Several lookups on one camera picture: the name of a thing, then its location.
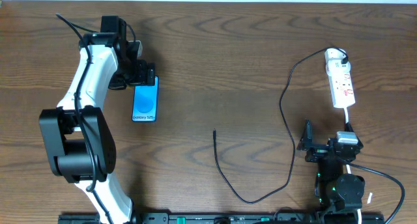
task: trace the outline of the wooden table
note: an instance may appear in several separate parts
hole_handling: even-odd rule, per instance
[[[301,58],[327,46],[349,53],[356,104],[350,119],[365,146],[357,164],[402,181],[405,202],[392,223],[414,223],[417,209],[417,8],[415,5],[5,1],[0,8],[0,223],[56,223],[63,212],[94,212],[86,196],[50,171],[38,126],[79,62],[78,38],[55,13],[99,29],[119,15],[142,41],[160,77],[158,120],[133,123],[133,89],[109,91],[104,115],[117,144],[116,174],[141,210],[273,212],[318,206],[317,165],[297,152],[283,191],[256,199],[287,179],[291,141],[278,99]],[[310,119],[317,142],[343,129],[332,107],[324,54],[294,72],[283,110],[296,141]],[[366,180],[364,210],[387,218],[400,190]],[[366,204],[369,192],[372,202]]]

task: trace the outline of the white power strip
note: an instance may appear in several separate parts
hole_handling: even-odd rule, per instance
[[[330,82],[333,106],[346,108],[355,103],[351,79],[351,64],[342,64],[345,54],[337,49],[329,48],[324,53],[326,58],[326,73]]]

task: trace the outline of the white cable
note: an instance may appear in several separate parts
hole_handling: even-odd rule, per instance
[[[350,165],[346,165],[346,171],[348,174],[351,174],[351,166]]]
[[[347,107],[344,107],[343,110],[345,110],[345,123],[349,122],[349,113],[347,112]]]
[[[347,107],[344,107],[343,110],[345,110],[345,123],[349,122],[349,113],[347,112]],[[351,166],[350,165],[346,165],[346,171],[348,174],[351,174]],[[358,224],[362,224],[362,212],[360,211],[360,209],[357,210],[358,211]]]
[[[369,192],[369,197],[367,197],[367,203],[369,204],[372,199],[372,192]]]
[[[362,212],[358,209],[358,224],[362,224]]]

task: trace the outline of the black cable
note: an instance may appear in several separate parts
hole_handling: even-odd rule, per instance
[[[405,198],[405,189],[404,189],[404,186],[402,185],[402,183],[399,180],[397,180],[396,178],[394,178],[394,177],[392,177],[392,176],[390,176],[390,175],[388,175],[386,173],[379,172],[379,171],[376,171],[374,169],[370,169],[370,168],[367,168],[367,167],[364,167],[364,166],[361,166],[361,165],[355,165],[355,164],[353,164],[351,162],[348,162],[348,161],[345,161],[345,160],[343,160],[341,158],[338,158],[338,160],[340,162],[346,164],[346,165],[350,165],[352,167],[355,167],[355,168],[358,168],[358,169],[362,169],[362,170],[365,170],[367,172],[371,172],[371,173],[374,173],[376,175],[381,175],[381,176],[383,176],[385,178],[388,178],[388,179],[394,181],[401,188],[401,198],[399,199],[399,202],[398,202],[396,208],[394,209],[394,211],[392,212],[391,216],[384,223],[384,224],[388,224],[394,218],[394,216],[398,213],[399,209],[403,205],[404,198]]]
[[[109,210],[107,210],[107,209],[106,209],[106,207],[104,206],[103,202],[102,202],[102,201],[100,200],[100,198],[98,197],[97,192],[96,192],[96,191],[93,191],[93,195],[94,195],[94,198],[96,198],[96,201],[97,201],[97,203],[98,203],[99,207],[100,207],[101,209],[103,209],[104,214],[106,215],[107,220],[109,221],[109,224],[113,224],[113,221],[111,220],[111,217],[110,217]]]
[[[133,44],[128,47],[128,49],[132,49],[136,45],[136,35],[135,35],[135,31],[133,31],[133,29],[132,29],[132,26],[130,26],[128,23],[126,25],[129,27],[130,32],[132,32],[132,35],[133,35]]]
[[[287,207],[287,206],[286,207],[281,207],[280,209],[278,209],[275,212],[273,221],[275,221],[275,218],[277,217],[277,214],[279,214],[281,212],[281,210],[283,210],[283,209],[289,209],[289,210],[293,211],[293,213],[297,216],[298,220],[302,221],[302,218],[293,210],[293,208]]]
[[[342,64],[347,63],[347,61],[348,61],[348,56],[347,56],[346,52],[344,52],[342,49],[340,49],[340,48],[336,48],[336,47],[329,47],[329,48],[334,48],[334,49],[337,49],[337,50],[339,50],[340,52],[342,52],[342,53],[345,55],[345,58],[343,58],[343,60],[342,60]],[[284,121],[284,125],[285,125],[285,127],[287,128],[288,135],[289,135],[289,137],[291,138],[291,142],[293,143],[293,156],[292,156],[292,158],[291,158],[291,165],[290,165],[290,168],[289,168],[288,179],[287,179],[287,181],[286,181],[286,183],[285,183],[284,185],[282,185],[281,187],[279,187],[279,188],[275,189],[274,191],[271,191],[270,193],[268,193],[268,194],[266,194],[266,195],[262,196],[261,198],[259,198],[259,199],[257,199],[257,200],[254,200],[254,201],[247,201],[247,200],[243,199],[243,198],[242,198],[242,197],[241,197],[241,196],[240,196],[240,195],[239,195],[239,194],[235,191],[235,189],[233,188],[233,186],[230,184],[230,182],[227,180],[227,178],[224,176],[224,174],[223,174],[222,170],[220,169],[219,162],[218,162],[218,159],[217,159],[217,150],[216,150],[216,129],[214,129],[214,131],[213,131],[213,141],[214,141],[214,160],[216,161],[217,170],[219,171],[220,175],[223,177],[223,179],[224,179],[224,181],[226,182],[226,184],[230,187],[230,189],[232,190],[232,192],[233,192],[233,193],[236,195],[236,197],[237,197],[238,199],[240,199],[242,202],[244,202],[244,203],[246,203],[246,204],[255,204],[255,203],[258,203],[259,201],[262,201],[263,199],[265,199],[265,198],[267,198],[267,197],[269,197],[269,196],[271,196],[271,195],[273,195],[273,194],[275,194],[275,193],[277,193],[277,192],[281,191],[282,189],[284,189],[284,188],[288,185],[288,183],[289,183],[289,181],[290,181],[290,178],[291,178],[291,174],[292,174],[292,172],[293,172],[293,165],[294,165],[294,159],[295,159],[295,142],[294,142],[294,139],[293,139],[293,135],[291,135],[291,131],[290,131],[290,130],[289,130],[289,128],[288,128],[287,121],[285,120],[284,112],[282,111],[282,106],[281,106],[282,98],[284,97],[285,91],[287,91],[288,86],[289,86],[289,84],[290,84],[290,82],[291,82],[291,76],[293,75],[293,72],[294,72],[295,67],[296,67],[297,65],[299,65],[300,63],[302,63],[303,61],[305,61],[306,59],[308,59],[308,58],[310,58],[310,57],[312,57],[312,56],[314,56],[314,55],[316,55],[316,54],[318,54],[318,53],[320,53],[320,52],[322,52],[322,51],[325,51],[325,50],[327,50],[327,49],[329,49],[329,48],[324,48],[324,49],[321,49],[321,50],[319,50],[319,51],[316,51],[315,53],[312,53],[311,55],[307,56],[306,58],[304,58],[304,59],[302,59],[301,61],[298,61],[296,64],[294,64],[293,68],[291,69],[291,71],[290,71],[290,73],[289,73],[289,77],[288,77],[288,82],[287,82],[287,85],[285,86],[284,90],[282,91],[282,94],[281,94],[281,97],[280,97],[279,106],[280,106],[280,112],[281,112],[282,120]]]
[[[87,31],[87,32],[91,32],[91,33],[98,33],[97,31],[94,31],[94,30],[91,30],[91,29],[84,28],[84,27],[79,26],[79,25],[76,25],[76,24],[74,24],[74,23],[72,23],[72,22],[70,22],[70,23],[71,23],[71,25],[72,25],[72,26],[77,27],[78,29],[81,29],[81,30],[84,30],[84,31]]]
[[[76,112],[76,118],[77,118],[77,121],[78,121],[78,125],[79,125],[79,128],[81,129],[81,132],[82,132],[83,136],[84,136],[87,152],[90,156],[91,163],[93,165],[93,181],[91,182],[91,185],[89,187],[87,187],[87,189],[86,189],[88,192],[92,192],[92,191],[94,191],[94,188],[96,187],[96,183],[97,183],[97,174],[96,174],[97,164],[96,164],[96,160],[94,158],[93,148],[91,147],[91,144],[90,144],[89,136],[87,135],[87,131],[84,128],[83,120],[81,119],[81,114],[79,113],[79,92],[81,90],[81,87],[83,85],[85,76],[87,75],[88,69],[89,69],[90,64],[91,64],[91,53],[90,53],[90,50],[89,50],[88,46],[86,45],[83,37],[80,35],[80,33],[77,31],[77,29],[69,21],[67,21],[65,18],[63,18],[59,13],[56,13],[56,15],[59,19],[61,19],[63,22],[65,22],[75,32],[75,34],[78,36],[79,40],[83,43],[85,51],[87,52],[87,64],[85,65],[83,74],[81,75],[81,78],[79,79],[77,89],[74,93],[74,107],[75,107],[75,112]]]

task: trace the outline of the power strip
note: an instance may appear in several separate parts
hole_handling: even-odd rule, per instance
[[[355,103],[351,79],[351,64],[342,64],[345,54],[337,49],[329,48],[324,53],[326,73],[330,83],[333,107],[346,108]]]

